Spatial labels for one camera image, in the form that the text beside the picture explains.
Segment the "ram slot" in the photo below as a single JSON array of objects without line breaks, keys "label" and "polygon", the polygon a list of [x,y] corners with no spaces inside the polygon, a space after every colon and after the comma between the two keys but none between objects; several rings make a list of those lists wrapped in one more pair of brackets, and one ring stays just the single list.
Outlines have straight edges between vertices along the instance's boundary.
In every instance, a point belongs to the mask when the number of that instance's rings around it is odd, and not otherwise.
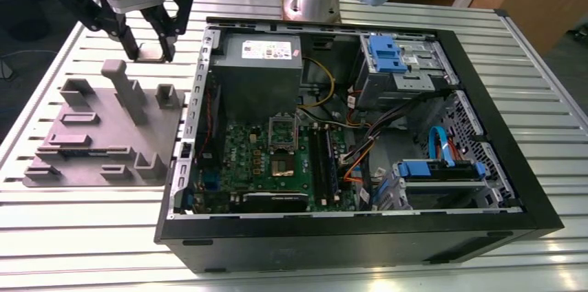
[{"label": "ram slot", "polygon": [[331,145],[329,131],[313,129],[309,137],[312,185],[316,205],[332,205],[336,201],[337,165]]}]

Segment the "sticker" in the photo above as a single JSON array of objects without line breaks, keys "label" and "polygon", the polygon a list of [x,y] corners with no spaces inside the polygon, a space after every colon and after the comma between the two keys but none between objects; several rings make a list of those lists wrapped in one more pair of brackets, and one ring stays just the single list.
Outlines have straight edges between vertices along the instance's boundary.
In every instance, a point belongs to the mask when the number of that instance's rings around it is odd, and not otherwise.
[{"label": "sticker", "polygon": [[361,188],[361,191],[359,191],[359,197],[360,197],[365,202],[369,202],[369,193],[365,191],[364,188]]},{"label": "sticker", "polygon": [[419,63],[419,60],[413,56],[403,56],[404,63]]},{"label": "sticker", "polygon": [[243,59],[292,60],[291,42],[245,41]]},{"label": "sticker", "polygon": [[356,108],[356,97],[347,96],[347,106],[349,108]]},{"label": "sticker", "polygon": [[373,174],[373,177],[381,179],[381,177],[384,177],[384,175],[385,175],[385,169],[381,167],[377,167],[377,170],[376,170],[376,173]]}]

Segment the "metal slotted table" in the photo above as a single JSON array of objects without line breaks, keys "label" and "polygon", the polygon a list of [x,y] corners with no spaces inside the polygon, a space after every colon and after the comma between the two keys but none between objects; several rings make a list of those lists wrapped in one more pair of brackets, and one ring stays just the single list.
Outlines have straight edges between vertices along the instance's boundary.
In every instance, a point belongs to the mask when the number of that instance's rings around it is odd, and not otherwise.
[{"label": "metal slotted table", "polygon": [[[144,89],[172,83],[188,90],[205,17],[277,19],[279,5],[280,0],[195,0],[173,63],[129,62],[129,77]],[[463,264],[193,275],[167,247],[152,242],[161,187],[28,189],[21,184],[64,102],[59,87],[67,78],[80,77],[93,87],[112,87],[100,76],[101,61],[125,59],[104,32],[77,25],[0,146],[0,289],[588,289],[588,120],[509,18],[491,10],[399,4],[373,8],[355,1],[341,1],[341,17],[345,23],[456,32],[565,229]],[[128,23],[139,41],[155,40],[137,12]]]}]

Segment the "power supply label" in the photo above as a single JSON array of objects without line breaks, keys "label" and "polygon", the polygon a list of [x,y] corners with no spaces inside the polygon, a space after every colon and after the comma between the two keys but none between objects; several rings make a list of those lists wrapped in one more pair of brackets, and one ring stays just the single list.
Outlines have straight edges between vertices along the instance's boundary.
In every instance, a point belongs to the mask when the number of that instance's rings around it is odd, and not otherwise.
[{"label": "power supply label", "polygon": [[245,41],[241,57],[243,59],[292,60],[291,42]]}]

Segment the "green motherboard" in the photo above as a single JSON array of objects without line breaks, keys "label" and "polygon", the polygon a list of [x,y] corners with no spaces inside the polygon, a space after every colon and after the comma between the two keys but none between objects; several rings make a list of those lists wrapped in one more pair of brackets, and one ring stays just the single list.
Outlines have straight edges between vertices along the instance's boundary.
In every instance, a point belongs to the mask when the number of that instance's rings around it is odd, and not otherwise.
[{"label": "green motherboard", "polygon": [[[355,210],[355,192],[351,188],[337,190],[335,202],[315,199],[315,183],[325,181],[315,181],[317,163],[311,153],[311,137],[312,127],[296,127],[296,124],[283,121],[263,125],[229,123],[217,190],[205,192],[207,212],[231,212],[227,203],[231,198],[227,195],[264,192],[308,195],[305,211]],[[331,127],[328,139],[337,158],[347,151],[344,131]]]}]

